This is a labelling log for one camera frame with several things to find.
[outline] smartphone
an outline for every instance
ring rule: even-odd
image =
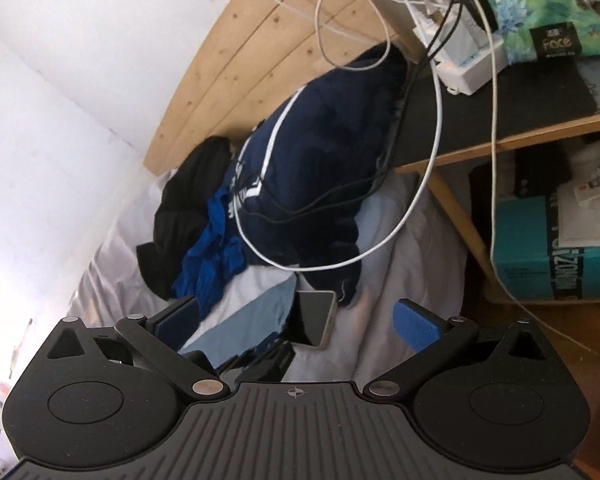
[[[284,338],[295,346],[323,350],[331,337],[336,309],[332,290],[296,292]]]

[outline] black label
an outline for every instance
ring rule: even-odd
[[[581,300],[584,273],[582,247],[558,247],[558,197],[546,199],[546,241],[554,300]]]
[[[554,23],[530,28],[538,59],[547,57],[577,56],[582,45],[575,26],[571,22]]]

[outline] green object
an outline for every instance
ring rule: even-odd
[[[600,15],[584,0],[500,0],[495,11],[510,64],[600,56]]]
[[[498,204],[493,261],[518,300],[600,298],[600,247],[559,248],[558,236],[555,194]]]

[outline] wooden desk leg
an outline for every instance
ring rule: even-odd
[[[433,170],[431,173],[428,186],[429,190],[433,196],[436,197],[436,200],[438,200],[438,203],[458,231],[462,240],[464,240],[467,248],[478,262],[478,265],[480,265],[489,284],[495,290],[500,290],[500,285],[493,272],[493,267],[491,267],[489,249],[478,234],[471,218],[464,212],[464,209],[462,209],[462,206],[458,203],[456,197],[451,193],[449,186],[446,184],[445,179],[440,175],[438,170]]]

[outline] teal box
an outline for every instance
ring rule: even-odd
[[[558,247],[555,194],[498,204],[493,261],[517,300],[600,298],[600,247]]]

